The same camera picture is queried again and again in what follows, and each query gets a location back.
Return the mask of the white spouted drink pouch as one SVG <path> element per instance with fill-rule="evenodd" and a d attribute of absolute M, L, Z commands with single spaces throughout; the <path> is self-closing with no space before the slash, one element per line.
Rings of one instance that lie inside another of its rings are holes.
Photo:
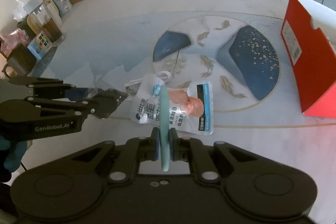
<path fill-rule="evenodd" d="M 166 84 L 154 74 L 146 75 L 139 90 L 132 100 L 129 118 L 139 124 L 159 125 L 161 88 Z M 185 89 L 167 88 L 169 95 L 169 125 L 180 131 L 191 132 L 192 123 L 189 117 L 190 99 Z"/>

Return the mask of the clear bag with dark contents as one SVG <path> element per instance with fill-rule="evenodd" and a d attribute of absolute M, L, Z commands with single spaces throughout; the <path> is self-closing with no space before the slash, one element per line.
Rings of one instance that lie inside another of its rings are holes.
<path fill-rule="evenodd" d="M 117 89 L 99 89 L 90 100 L 98 104 L 93 115 L 99 119 L 107 119 L 128 98 L 128 94 Z"/>

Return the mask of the teal plastic stick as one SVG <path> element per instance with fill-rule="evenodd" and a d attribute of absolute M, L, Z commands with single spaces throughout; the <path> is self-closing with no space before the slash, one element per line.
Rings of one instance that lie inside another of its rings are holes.
<path fill-rule="evenodd" d="M 159 94 L 159 130 L 160 130 L 160 152 L 161 168 L 164 172 L 169 170 L 169 94 L 165 86 L 161 87 Z"/>

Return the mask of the blue rubik cube box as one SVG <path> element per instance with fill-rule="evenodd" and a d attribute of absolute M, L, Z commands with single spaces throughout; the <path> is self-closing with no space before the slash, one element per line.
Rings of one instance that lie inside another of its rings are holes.
<path fill-rule="evenodd" d="M 35 36 L 27 46 L 37 60 L 41 60 L 51 47 L 51 41 L 43 32 Z"/>

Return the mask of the glass jar with white lid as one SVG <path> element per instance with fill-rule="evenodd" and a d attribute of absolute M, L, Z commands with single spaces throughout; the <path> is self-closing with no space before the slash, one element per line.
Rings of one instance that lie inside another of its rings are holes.
<path fill-rule="evenodd" d="M 30 0 L 24 9 L 28 15 L 27 22 L 36 35 L 43 33 L 54 47 L 64 40 L 65 34 L 43 0 Z"/>

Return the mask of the red cardboard shoe box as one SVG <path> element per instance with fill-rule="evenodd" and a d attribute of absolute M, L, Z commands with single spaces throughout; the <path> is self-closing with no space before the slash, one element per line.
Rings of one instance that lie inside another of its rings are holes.
<path fill-rule="evenodd" d="M 291 60 L 301 111 L 335 118 L 335 11 L 313 0 L 289 0 L 281 37 Z"/>

